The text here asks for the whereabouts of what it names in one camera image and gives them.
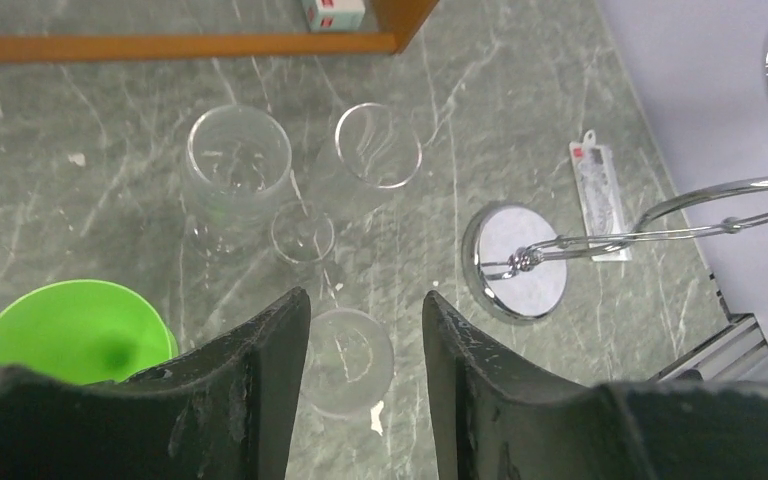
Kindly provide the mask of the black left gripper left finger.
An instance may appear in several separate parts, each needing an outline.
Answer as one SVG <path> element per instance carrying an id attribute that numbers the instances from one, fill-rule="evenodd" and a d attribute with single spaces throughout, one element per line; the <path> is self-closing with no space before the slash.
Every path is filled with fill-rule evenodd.
<path id="1" fill-rule="evenodd" d="M 0 367 L 0 479 L 281 479 L 311 324 L 296 287 L 121 383 Z"/>

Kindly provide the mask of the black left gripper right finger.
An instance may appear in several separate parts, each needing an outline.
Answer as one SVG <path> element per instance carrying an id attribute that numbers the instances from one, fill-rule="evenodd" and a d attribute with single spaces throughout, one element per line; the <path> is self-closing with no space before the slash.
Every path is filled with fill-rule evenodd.
<path id="1" fill-rule="evenodd" d="M 768 382 L 585 387 L 499 343 L 436 291 L 422 327 L 442 479 L 768 479 Z"/>

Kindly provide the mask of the clear stemmed wine glass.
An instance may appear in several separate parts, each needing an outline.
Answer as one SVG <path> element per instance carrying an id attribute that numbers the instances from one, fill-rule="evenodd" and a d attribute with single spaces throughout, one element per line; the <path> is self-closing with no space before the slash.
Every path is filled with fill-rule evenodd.
<path id="1" fill-rule="evenodd" d="M 301 393 L 318 413 L 333 419 L 365 415 L 393 377 L 394 348 L 376 319 L 349 308 L 313 318 Z"/>

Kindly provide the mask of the clear small wine glass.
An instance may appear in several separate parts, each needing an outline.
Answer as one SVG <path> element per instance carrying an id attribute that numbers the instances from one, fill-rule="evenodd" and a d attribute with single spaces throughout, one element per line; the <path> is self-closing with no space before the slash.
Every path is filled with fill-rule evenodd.
<path id="1" fill-rule="evenodd" d="M 296 265 L 323 260 L 335 244 L 331 218 L 316 205 L 297 200 L 280 207 L 270 225 L 277 255 Z"/>

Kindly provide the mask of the clear wide wine glass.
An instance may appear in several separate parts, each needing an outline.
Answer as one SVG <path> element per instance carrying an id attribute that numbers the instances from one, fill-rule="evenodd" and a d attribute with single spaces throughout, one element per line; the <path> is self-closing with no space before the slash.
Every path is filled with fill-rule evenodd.
<path id="1" fill-rule="evenodd" d="M 204 112 L 181 167 L 186 234 L 208 259 L 248 248 L 291 197 L 292 146 L 268 113 L 246 105 Z"/>

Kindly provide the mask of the clear tall flute glass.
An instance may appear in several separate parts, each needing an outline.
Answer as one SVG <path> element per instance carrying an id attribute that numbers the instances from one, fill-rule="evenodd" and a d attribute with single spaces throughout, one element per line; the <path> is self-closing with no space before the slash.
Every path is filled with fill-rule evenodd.
<path id="1" fill-rule="evenodd" d="M 333 220 L 354 220 L 418 183 L 421 142 L 387 105 L 345 110 L 330 128 L 303 182 L 303 198 Z"/>

